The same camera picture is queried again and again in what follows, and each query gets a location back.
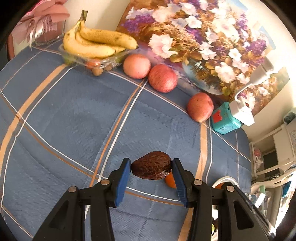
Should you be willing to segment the large dark avocado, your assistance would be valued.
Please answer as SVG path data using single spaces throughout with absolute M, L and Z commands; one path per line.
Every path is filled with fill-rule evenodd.
M 171 158 L 161 151 L 147 153 L 131 164 L 133 175 L 146 180 L 161 180 L 171 172 Z

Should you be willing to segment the teal gift box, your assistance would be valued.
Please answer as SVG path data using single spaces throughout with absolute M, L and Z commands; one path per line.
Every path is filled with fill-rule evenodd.
M 222 135 L 241 128 L 242 126 L 242 123 L 231 114 L 229 102 L 227 101 L 213 111 L 210 122 L 212 129 Z

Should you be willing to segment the dark red apple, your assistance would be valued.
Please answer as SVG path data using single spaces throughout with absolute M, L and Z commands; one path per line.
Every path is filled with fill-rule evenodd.
M 150 70 L 148 82 L 154 90 L 168 93 L 177 86 L 178 77 L 169 66 L 158 64 Z

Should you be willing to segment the silver metal basin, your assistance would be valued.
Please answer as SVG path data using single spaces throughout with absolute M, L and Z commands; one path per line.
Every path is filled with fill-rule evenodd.
M 222 177 L 222 178 L 218 179 L 212 185 L 212 188 L 222 189 L 222 185 L 227 183 L 227 182 L 239 187 L 238 182 L 233 177 L 225 176 L 225 177 Z M 218 221 L 218 209 L 217 209 L 216 205 L 212 206 L 212 216 L 213 216 L 213 224 L 212 224 L 212 237 L 211 237 L 211 240 L 218 240 L 218 225 L 214 223 L 214 222 Z

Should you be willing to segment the large red apple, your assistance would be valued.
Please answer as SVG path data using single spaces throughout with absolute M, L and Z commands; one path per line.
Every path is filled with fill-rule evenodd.
M 214 110 L 214 104 L 206 93 L 198 93 L 192 96 L 187 104 L 188 115 L 196 122 L 202 123 L 210 118 Z

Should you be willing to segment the pink flower bouquet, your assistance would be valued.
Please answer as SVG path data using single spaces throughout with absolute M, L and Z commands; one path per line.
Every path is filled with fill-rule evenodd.
M 11 35 L 19 45 L 26 41 L 30 46 L 33 41 L 48 32 L 58 32 L 70 14 L 65 7 L 66 1 L 39 1 L 26 13 L 13 29 Z

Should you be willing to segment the clear plastic fruit tray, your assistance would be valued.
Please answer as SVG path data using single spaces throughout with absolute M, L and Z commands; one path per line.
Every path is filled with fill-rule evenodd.
M 125 58 L 130 53 L 134 52 L 133 50 L 124 50 L 104 59 L 95 59 L 72 54 L 64 49 L 63 44 L 59 46 L 58 50 L 60 51 L 65 64 L 68 66 L 80 65 L 81 70 L 89 71 L 92 71 L 94 68 L 102 69 L 103 71 L 111 71 L 112 69 L 120 66 Z

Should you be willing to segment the orange tangerine centre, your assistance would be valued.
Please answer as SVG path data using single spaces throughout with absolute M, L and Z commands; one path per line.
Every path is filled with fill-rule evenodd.
M 170 172 L 166 177 L 165 177 L 165 183 L 167 186 L 169 186 L 170 188 L 176 189 L 176 184 L 175 184 L 175 180 L 173 177 L 173 173 Z

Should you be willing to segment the blue plaid tablecloth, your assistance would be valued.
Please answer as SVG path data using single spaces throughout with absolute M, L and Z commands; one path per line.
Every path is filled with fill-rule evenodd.
M 59 45 L 24 49 L 1 69 L 1 215 L 17 240 L 33 239 L 68 187 L 152 151 L 208 185 L 230 176 L 250 190 L 243 130 L 222 136 L 193 121 L 179 88 L 161 94 L 120 69 L 95 77 L 67 66 Z

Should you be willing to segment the yellow banana bunch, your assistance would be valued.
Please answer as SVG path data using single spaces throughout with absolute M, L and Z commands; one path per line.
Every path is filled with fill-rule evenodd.
M 82 10 L 76 25 L 63 38 L 63 48 L 85 58 L 104 59 L 124 50 L 135 50 L 138 43 L 132 36 L 109 30 L 85 26 L 88 11 Z

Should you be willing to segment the pink peach apple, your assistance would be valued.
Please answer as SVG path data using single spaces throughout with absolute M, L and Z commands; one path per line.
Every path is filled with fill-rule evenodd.
M 142 54 L 131 54 L 123 62 L 124 73 L 134 79 L 145 78 L 150 69 L 150 60 Z

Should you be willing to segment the white shelf unit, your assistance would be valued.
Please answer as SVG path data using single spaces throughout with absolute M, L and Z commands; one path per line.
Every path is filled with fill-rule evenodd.
M 295 168 L 295 119 L 249 143 L 252 178 L 274 179 Z

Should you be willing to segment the floral painting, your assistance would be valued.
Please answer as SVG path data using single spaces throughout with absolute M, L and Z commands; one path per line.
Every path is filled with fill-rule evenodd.
M 130 1 L 117 29 L 158 63 L 210 95 L 215 107 L 234 100 L 275 44 L 240 1 Z M 289 81 L 285 68 L 249 87 L 258 114 Z

